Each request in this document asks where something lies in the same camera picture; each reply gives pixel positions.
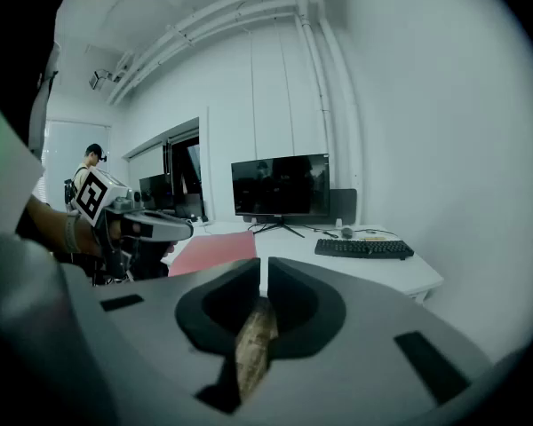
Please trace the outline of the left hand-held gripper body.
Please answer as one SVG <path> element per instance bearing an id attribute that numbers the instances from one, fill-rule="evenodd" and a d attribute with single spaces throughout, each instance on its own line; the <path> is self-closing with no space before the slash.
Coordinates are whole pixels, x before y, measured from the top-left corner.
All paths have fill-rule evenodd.
<path id="1" fill-rule="evenodd" d="M 117 239 L 110 234 L 111 223 L 124 221 L 124 215 L 144 209 L 139 192 L 100 169 L 88 169 L 81 189 L 74 198 L 79 213 L 89 222 L 100 246 L 107 274 L 114 281 L 131 280 L 128 262 Z"/>

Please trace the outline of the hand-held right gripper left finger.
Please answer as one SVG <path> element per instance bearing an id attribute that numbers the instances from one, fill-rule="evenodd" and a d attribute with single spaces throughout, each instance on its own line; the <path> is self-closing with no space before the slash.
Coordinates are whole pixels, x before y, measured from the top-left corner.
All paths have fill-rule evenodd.
<path id="1" fill-rule="evenodd" d="M 233 401 L 236 338 L 259 297 L 260 261 L 92 287 L 61 266 L 67 301 L 122 425 L 244 425 L 209 404 Z"/>

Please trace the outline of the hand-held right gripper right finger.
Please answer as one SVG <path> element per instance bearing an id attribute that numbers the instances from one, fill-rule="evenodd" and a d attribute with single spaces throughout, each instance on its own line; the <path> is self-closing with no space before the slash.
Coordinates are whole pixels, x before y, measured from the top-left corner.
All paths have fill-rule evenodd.
<path id="1" fill-rule="evenodd" d="M 483 352 L 408 296 L 273 257 L 277 337 L 248 401 L 263 425 L 446 422 L 442 407 L 489 370 Z"/>

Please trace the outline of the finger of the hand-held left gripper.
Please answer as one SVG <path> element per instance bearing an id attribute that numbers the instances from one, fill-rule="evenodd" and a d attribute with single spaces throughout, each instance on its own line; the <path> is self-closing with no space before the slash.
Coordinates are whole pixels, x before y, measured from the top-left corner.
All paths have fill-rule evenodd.
<path id="1" fill-rule="evenodd" d="M 193 236 L 193 226 L 182 218 L 151 210 L 138 210 L 122 216 L 122 236 L 140 241 L 174 242 Z"/>

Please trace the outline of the person's left hand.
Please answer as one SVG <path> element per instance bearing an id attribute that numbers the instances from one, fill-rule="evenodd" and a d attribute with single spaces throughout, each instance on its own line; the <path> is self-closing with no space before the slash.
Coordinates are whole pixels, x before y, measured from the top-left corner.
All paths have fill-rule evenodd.
<path id="1" fill-rule="evenodd" d="M 102 257 L 102 249 L 94 236 L 93 227 L 84 219 L 80 218 L 76 222 L 76 244 L 84 254 L 96 257 Z M 121 239 L 121 226 L 119 220 L 110 223 L 108 234 L 112 241 L 118 243 Z"/>

